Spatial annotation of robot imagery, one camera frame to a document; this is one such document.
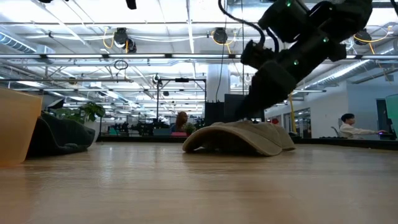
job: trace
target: woman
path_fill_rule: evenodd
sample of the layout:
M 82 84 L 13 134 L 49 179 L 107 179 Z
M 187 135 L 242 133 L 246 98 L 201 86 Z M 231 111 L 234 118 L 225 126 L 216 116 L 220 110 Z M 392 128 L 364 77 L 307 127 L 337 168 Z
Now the woman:
M 183 111 L 179 112 L 175 124 L 171 127 L 172 133 L 185 132 L 183 127 L 187 123 L 187 121 L 188 121 L 188 115 L 186 114 L 186 112 Z

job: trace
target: person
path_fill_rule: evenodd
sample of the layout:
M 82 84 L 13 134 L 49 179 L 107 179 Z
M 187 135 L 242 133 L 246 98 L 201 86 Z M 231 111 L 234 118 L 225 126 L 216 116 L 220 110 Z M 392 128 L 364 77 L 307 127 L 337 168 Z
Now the person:
M 373 131 L 373 130 L 366 130 L 360 128 L 354 128 L 352 125 L 355 123 L 355 115 L 351 113 L 344 114 L 341 117 L 342 122 L 344 124 L 340 127 L 340 136 L 348 139 L 358 139 L 356 135 L 367 135 L 367 134 L 379 134 L 385 133 L 386 131 Z
M 181 111 L 177 115 L 177 119 L 175 120 L 175 124 L 171 126 L 170 130 L 171 132 L 184 132 L 183 126 L 187 123 L 188 121 L 188 115 L 186 112 Z

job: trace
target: wooden table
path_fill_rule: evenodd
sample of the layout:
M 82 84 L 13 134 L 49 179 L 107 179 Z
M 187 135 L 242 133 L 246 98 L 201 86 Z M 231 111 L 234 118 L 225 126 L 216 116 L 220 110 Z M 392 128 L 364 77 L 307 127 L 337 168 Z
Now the wooden table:
M 398 152 L 299 145 L 275 157 L 106 143 L 0 169 L 0 223 L 388 224 Z

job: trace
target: white wall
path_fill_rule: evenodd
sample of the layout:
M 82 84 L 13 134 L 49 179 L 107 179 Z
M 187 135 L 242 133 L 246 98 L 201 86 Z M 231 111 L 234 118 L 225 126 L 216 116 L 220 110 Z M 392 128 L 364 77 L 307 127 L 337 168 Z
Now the white wall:
M 398 94 L 397 82 L 389 84 L 384 77 L 370 82 L 347 85 L 349 112 L 355 114 L 355 127 L 377 131 L 376 100 L 384 99 L 389 95 Z M 377 140 L 378 136 L 362 136 L 362 138 Z
M 326 88 L 326 93 L 311 93 L 304 101 L 294 101 L 294 110 L 310 108 L 312 138 L 336 136 L 330 127 L 338 129 L 338 119 L 348 112 L 348 95 L 346 83 L 338 87 Z M 268 109 L 266 118 L 290 112 L 290 105 Z

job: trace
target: baseball cap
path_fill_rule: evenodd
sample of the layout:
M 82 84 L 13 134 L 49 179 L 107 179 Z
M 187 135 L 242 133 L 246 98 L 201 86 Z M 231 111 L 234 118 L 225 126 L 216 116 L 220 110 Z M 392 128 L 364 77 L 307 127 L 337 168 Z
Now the baseball cap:
M 253 124 L 251 121 L 214 123 L 194 132 L 184 142 L 185 152 L 205 147 L 214 149 L 255 150 L 264 156 L 276 156 L 295 149 L 287 132 L 271 123 Z

